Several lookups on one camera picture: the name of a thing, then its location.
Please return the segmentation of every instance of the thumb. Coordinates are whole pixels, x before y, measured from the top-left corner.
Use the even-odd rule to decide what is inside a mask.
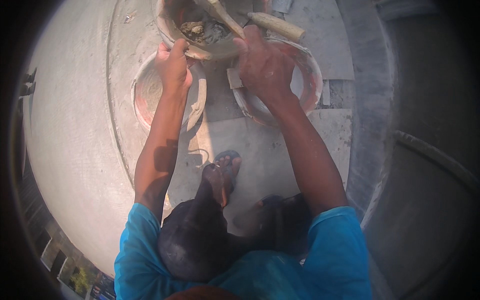
[[[242,40],[241,38],[234,38],[233,39],[233,43],[237,46],[238,50],[239,50],[239,55],[240,56],[244,56],[245,54],[247,54],[248,52],[248,45],[247,43],[245,43],[244,40]]]
[[[172,50],[170,51],[170,57],[173,59],[182,57],[188,46],[190,46],[190,44],[185,39],[179,38],[175,44],[173,44]]]

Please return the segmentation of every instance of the flip-flop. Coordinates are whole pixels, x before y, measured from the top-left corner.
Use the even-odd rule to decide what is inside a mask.
[[[224,172],[224,173],[226,172],[230,176],[230,181],[232,183],[230,193],[232,193],[235,190],[235,187],[237,186],[237,179],[235,178],[235,176],[233,175],[233,172],[232,172],[232,162],[233,162],[234,158],[240,157],[240,154],[235,150],[223,151],[223,152],[220,152],[219,154],[217,154],[217,156],[215,157],[215,159],[213,161],[214,162],[220,161],[220,159],[222,157],[226,157],[226,156],[230,157],[230,162],[228,163],[228,165],[226,165],[223,168],[222,172]]]

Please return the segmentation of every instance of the left hand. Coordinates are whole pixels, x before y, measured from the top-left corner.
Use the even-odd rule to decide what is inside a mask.
[[[155,57],[155,68],[162,79],[162,94],[171,95],[180,92],[187,95],[192,85],[192,73],[187,67],[184,51],[190,44],[183,38],[178,39],[172,50],[162,42]]]

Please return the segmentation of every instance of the forearm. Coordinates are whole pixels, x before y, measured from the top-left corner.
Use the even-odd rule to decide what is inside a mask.
[[[307,204],[314,216],[348,205],[340,173],[325,143],[298,104],[298,99],[292,102],[296,104],[274,115],[287,145],[295,179]]]
[[[135,169],[135,202],[147,206],[158,220],[175,169],[186,98],[181,92],[162,95]]]

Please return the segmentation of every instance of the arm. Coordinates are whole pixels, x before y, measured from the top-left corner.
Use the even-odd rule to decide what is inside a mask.
[[[188,45],[179,39],[171,52],[163,43],[158,46],[155,67],[163,92],[135,169],[135,202],[148,207],[159,221],[177,161],[181,122],[192,85],[192,74],[183,54]]]
[[[240,51],[240,78],[277,120],[298,187],[314,216],[347,206],[342,179],[322,138],[290,90],[294,61],[264,41],[257,26],[235,38]]]

